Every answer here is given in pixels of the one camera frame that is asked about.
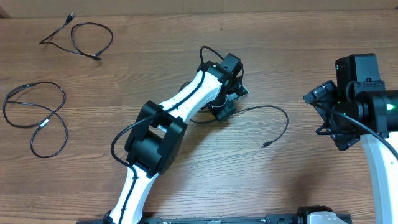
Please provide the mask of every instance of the wood grain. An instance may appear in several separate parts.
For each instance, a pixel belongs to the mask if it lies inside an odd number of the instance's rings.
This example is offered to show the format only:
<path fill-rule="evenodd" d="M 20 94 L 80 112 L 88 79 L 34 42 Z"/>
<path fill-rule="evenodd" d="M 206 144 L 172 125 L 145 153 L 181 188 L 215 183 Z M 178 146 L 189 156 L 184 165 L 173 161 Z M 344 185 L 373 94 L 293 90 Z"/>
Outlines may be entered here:
<path fill-rule="evenodd" d="M 43 18 L 220 12 L 376 10 L 396 0 L 0 0 L 4 17 Z"/>
<path fill-rule="evenodd" d="M 70 28 L 85 21 L 114 32 L 100 62 L 38 45 L 64 18 L 0 20 L 0 96 L 25 83 L 56 82 L 67 94 L 59 114 L 69 129 L 58 156 L 38 159 L 29 150 L 33 129 L 0 119 L 0 223 L 74 223 L 112 209 L 126 176 L 109 152 L 113 137 L 135 121 L 147 100 L 169 99 L 193 78 L 202 45 L 242 59 L 250 94 L 239 108 L 280 106 L 289 114 L 289 128 L 261 149 L 283 130 L 284 115 L 276 110 L 250 111 L 223 124 L 190 123 L 144 211 L 164 218 L 243 217 L 327 205 L 352 214 L 355 223 L 374 223 L 363 150 L 358 144 L 340 152 L 330 138 L 316 136 L 322 120 L 302 96 L 335 79 L 336 59 L 367 52 L 377 54 L 387 88 L 398 88 L 396 11 L 77 17 L 53 41 L 72 49 Z M 91 53 L 108 38 L 97 27 L 76 31 L 78 45 Z M 208 52 L 205 58 L 217 60 Z M 56 88 L 36 86 L 19 100 L 54 108 L 62 98 Z M 7 112 L 21 123 L 45 116 L 16 105 Z M 53 118 L 35 147 L 50 154 L 63 138 Z M 126 156 L 125 140 L 118 143 L 119 156 Z"/>

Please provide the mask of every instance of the wire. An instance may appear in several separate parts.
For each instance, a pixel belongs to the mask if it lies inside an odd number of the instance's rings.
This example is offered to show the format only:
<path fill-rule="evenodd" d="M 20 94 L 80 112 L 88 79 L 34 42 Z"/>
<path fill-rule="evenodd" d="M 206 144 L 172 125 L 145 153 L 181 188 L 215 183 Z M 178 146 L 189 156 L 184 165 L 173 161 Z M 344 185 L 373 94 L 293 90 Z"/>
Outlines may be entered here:
<path fill-rule="evenodd" d="M 242 82 L 243 82 L 243 73 L 244 73 L 244 70 L 243 70 L 243 68 L 242 68 L 241 85 L 242 85 Z"/>
<path fill-rule="evenodd" d="M 134 177 L 132 178 L 132 184 L 131 184 L 129 193 L 127 194 L 126 199 L 125 199 L 125 201 L 123 203 L 123 207 L 122 207 L 122 210 L 121 210 L 121 213 L 120 213 L 120 218 L 119 218 L 119 224 L 122 223 L 124 211 L 126 211 L 127 202 L 129 201 L 130 195 L 132 193 L 132 190 L 133 190 L 133 188 L 134 188 L 134 186 L 135 186 L 135 184 L 137 182 L 137 178 L 138 178 L 137 177 L 137 171 L 135 170 L 135 168 L 133 166 L 129 166 L 129 168 L 132 169 L 132 172 L 134 173 Z"/>
<path fill-rule="evenodd" d="M 55 32 L 53 32 L 52 34 L 50 34 L 50 35 L 49 35 L 48 37 L 46 37 L 44 40 L 40 41 L 39 44 L 52 44 L 52 45 L 58 47 L 59 49 L 64 50 L 64 51 L 69 52 L 69 53 L 84 55 L 84 56 L 89 57 L 89 58 L 91 58 L 91 59 L 93 59 L 93 60 L 101 60 L 101 58 L 99 58 L 98 56 L 99 56 L 100 54 L 102 54 L 102 53 L 112 44 L 112 41 L 113 41 L 113 33 L 112 33 L 111 29 L 109 29 L 109 28 L 106 27 L 105 25 L 98 24 L 98 23 L 95 23 L 95 22 L 82 22 L 82 23 L 79 23 L 79 24 L 74 25 L 74 26 L 72 27 L 71 31 L 70 31 L 70 37 L 71 37 L 71 39 L 72 39 L 73 46 L 76 48 L 77 51 L 74 51 L 74 50 L 67 50 L 67 49 L 64 49 L 63 47 L 60 47 L 59 45 L 57 45 L 57 44 L 54 43 L 54 42 L 46 41 L 46 40 L 49 39 L 50 37 L 53 37 L 57 32 L 59 32 L 60 30 L 62 30 L 70 21 L 72 21 L 72 19 L 73 19 L 74 17 L 75 17 L 75 14 L 74 14 L 74 13 L 71 13 L 71 14 L 67 17 L 65 23 L 64 23 L 60 28 L 58 28 Z M 77 47 L 77 44 L 76 44 L 76 42 L 75 42 L 75 37 L 74 37 L 74 35 L 73 35 L 74 29 L 75 29 L 76 27 L 83 26 L 83 25 L 88 25 L 88 24 L 103 27 L 103 28 L 105 28 L 107 31 L 109 31 L 109 33 L 110 33 L 111 36 L 112 36 L 111 41 L 109 42 L 109 44 L 108 44 L 104 49 L 100 50 L 99 52 L 95 53 L 94 55 L 88 55 L 88 54 L 82 52 L 82 51 Z"/>
<path fill-rule="evenodd" d="M 221 105 L 221 106 L 214 106 L 214 105 L 211 105 L 211 104 L 209 104 L 212 108 L 221 108 L 221 107 L 223 107 L 226 103 L 228 102 L 228 99 L 226 98 L 225 99 L 225 101 L 224 101 L 224 103 Z"/>
<path fill-rule="evenodd" d="M 206 49 L 208 49 L 211 52 L 213 52 L 214 54 L 216 54 L 221 60 L 224 60 L 223 56 L 221 56 L 216 50 L 214 50 L 214 49 L 212 49 L 210 47 L 207 47 L 207 46 L 203 46 L 203 47 L 205 47 Z M 201 62 L 200 65 L 204 66 L 205 62 L 203 61 L 203 54 L 202 53 L 200 54 L 200 62 Z"/>
<path fill-rule="evenodd" d="M 363 131 L 366 131 L 367 133 L 373 135 L 373 136 L 374 136 L 375 138 L 377 138 L 380 142 L 382 142 L 382 143 L 388 148 L 388 150 L 391 151 L 391 153 L 396 157 L 396 159 L 398 159 L 398 152 L 397 152 L 397 151 L 396 151 L 384 138 L 382 138 L 380 135 L 378 135 L 378 133 L 374 132 L 372 129 L 370 129 L 369 127 L 365 126 L 363 123 L 361 123 L 361 122 L 359 122 L 359 121 L 357 121 L 357 120 L 355 120 L 355 119 L 353 119 L 353 118 L 350 118 L 349 116 L 344 115 L 344 114 L 342 114 L 342 113 L 340 113 L 340 112 L 338 112 L 338 111 L 331 110 L 331 109 L 329 109 L 329 108 L 327 108 L 327 107 L 324 107 L 324 106 L 322 106 L 322 105 L 319 105 L 318 103 L 311 102 L 310 104 L 311 104 L 312 106 L 314 106 L 314 107 L 323 109 L 323 110 L 325 110 L 325 111 L 328 112 L 328 113 L 331 113 L 331 114 L 334 114 L 334 115 L 339 116 L 339 117 L 341 117 L 341 118 L 344 118 L 344 119 L 346 119 L 347 121 L 349 121 L 350 123 L 353 123 L 353 124 L 355 124 L 357 127 L 361 128 Z"/>
<path fill-rule="evenodd" d="M 262 145 L 262 148 L 265 148 L 265 147 L 271 145 L 272 143 L 278 141 L 278 140 L 285 134 L 286 129 L 287 129 L 287 126 L 289 125 L 289 116 L 287 115 L 287 113 L 286 113 L 285 110 L 283 110 L 282 108 L 280 108 L 280 107 L 278 107 L 278 106 L 274 106 L 274 105 L 262 105 L 262 106 L 253 106 L 253 107 L 250 107 L 250 108 L 245 108 L 245 109 L 243 109 L 243 110 L 236 111 L 235 113 L 233 113 L 233 114 L 231 115 L 231 117 L 232 117 L 232 116 L 237 116 L 237 115 L 240 115 L 240 114 L 243 113 L 243 112 L 250 111 L 250 110 L 254 110 L 254 109 L 258 109 L 258 108 L 275 108 L 275 109 L 278 109 L 278 110 L 280 110 L 281 112 L 283 112 L 283 114 L 285 114 L 285 117 L 286 117 L 285 129 L 284 129 L 284 130 L 282 131 L 282 133 L 281 133 L 277 138 L 275 138 L 274 140 L 265 142 L 265 143 Z M 210 123 L 212 123 L 212 122 L 215 122 L 216 119 L 211 119 L 211 120 L 209 120 L 209 121 L 194 121 L 194 120 L 191 119 L 190 121 L 193 122 L 193 123 L 195 123 L 195 124 L 210 124 Z"/>
<path fill-rule="evenodd" d="M 28 88 L 30 88 L 30 87 L 39 85 L 39 84 L 52 84 L 52 85 L 55 85 L 56 87 L 58 87 L 58 88 L 60 89 L 60 91 L 62 92 L 62 95 L 63 95 L 63 101 L 62 101 L 62 103 L 57 107 L 57 109 L 51 110 L 51 109 L 48 108 L 48 107 L 45 107 L 45 106 L 42 106 L 42 105 L 38 105 L 38 104 L 35 104 L 35 103 L 26 103 L 26 102 L 18 102 L 18 101 L 8 101 L 8 99 L 11 98 L 11 97 L 13 97 L 15 94 L 17 94 L 17 93 L 19 93 L 19 92 L 21 92 L 21 91 L 23 91 L 23 90 L 26 90 L 26 89 L 28 89 Z M 16 128 L 33 128 L 33 127 L 38 126 L 37 129 L 34 131 L 34 133 L 33 133 L 33 135 L 32 135 L 32 138 L 30 139 L 30 150 L 32 151 L 32 153 L 33 153 L 35 156 L 37 156 L 37 157 L 39 157 L 39 158 L 51 158 L 51 157 L 56 156 L 58 153 L 60 153 L 60 152 L 62 151 L 62 149 L 65 147 L 65 145 L 67 144 L 67 140 L 68 140 L 68 129 L 67 129 L 67 125 L 65 124 L 65 122 L 63 122 L 63 119 L 57 114 L 57 111 L 65 104 L 66 99 L 67 99 L 67 96 L 66 96 L 64 90 L 63 90 L 59 85 L 57 85 L 57 84 L 54 83 L 54 82 L 37 82 L 37 83 L 25 84 L 25 85 L 21 85 L 21 86 L 15 88 L 15 89 L 11 90 L 11 91 L 7 94 L 6 99 L 4 100 L 4 103 L 3 103 L 3 105 L 2 105 L 2 113 L 3 113 L 3 115 L 4 115 L 4 119 L 7 121 L 7 123 L 10 124 L 10 125 L 13 126 L 13 127 L 16 127 Z M 39 108 L 46 109 L 46 110 L 50 111 L 51 113 L 50 113 L 46 118 L 44 118 L 42 121 L 40 121 L 40 122 L 38 122 L 38 123 L 35 123 L 35 124 L 30 124 L 30 125 L 18 125 L 18 124 L 13 124 L 12 122 L 10 122 L 10 121 L 8 120 L 8 117 L 7 117 L 7 114 L 6 114 L 6 106 L 7 106 L 7 103 L 19 104 L 19 105 L 27 105 L 27 106 L 37 106 L 37 107 L 39 107 Z M 61 121 L 63 127 L 65 128 L 65 140 L 64 140 L 64 142 L 63 142 L 61 148 L 60 148 L 56 153 L 54 153 L 54 154 L 52 154 L 52 155 L 49 155 L 49 156 L 41 156 L 41 155 L 39 155 L 38 153 L 35 152 L 35 150 L 34 150 L 34 148 L 33 148 L 33 142 L 34 142 L 34 139 L 35 139 L 35 137 L 36 137 L 36 134 L 37 134 L 42 128 L 44 128 L 44 126 L 48 123 L 49 119 L 50 119 L 51 116 L 53 116 L 53 115 L 55 115 L 55 116 L 58 117 L 58 119 Z"/>
<path fill-rule="evenodd" d="M 191 83 L 191 81 L 187 81 L 186 83 L 182 84 L 182 86 L 180 87 L 178 92 L 181 92 L 181 90 L 183 90 L 185 87 L 187 87 L 187 85 L 189 85 L 189 83 Z"/>

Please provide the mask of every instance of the cable plug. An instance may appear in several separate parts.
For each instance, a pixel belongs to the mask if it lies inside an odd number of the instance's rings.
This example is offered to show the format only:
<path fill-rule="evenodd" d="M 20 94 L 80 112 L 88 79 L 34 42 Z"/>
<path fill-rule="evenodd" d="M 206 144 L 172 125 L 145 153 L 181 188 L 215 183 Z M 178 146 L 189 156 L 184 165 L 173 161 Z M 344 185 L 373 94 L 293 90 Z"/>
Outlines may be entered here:
<path fill-rule="evenodd" d="M 269 142 L 266 142 L 266 143 L 264 143 L 263 145 L 262 145 L 262 149 L 264 149 L 265 147 L 268 147 L 269 145 L 271 145 L 272 143 L 274 143 L 273 141 L 269 141 Z"/>
<path fill-rule="evenodd" d="M 72 19 L 75 17 L 75 13 L 73 12 L 73 13 L 71 13 L 68 17 L 67 17 L 67 20 L 66 20 L 66 24 L 68 24 L 68 23 L 70 23 L 70 21 L 72 21 Z"/>

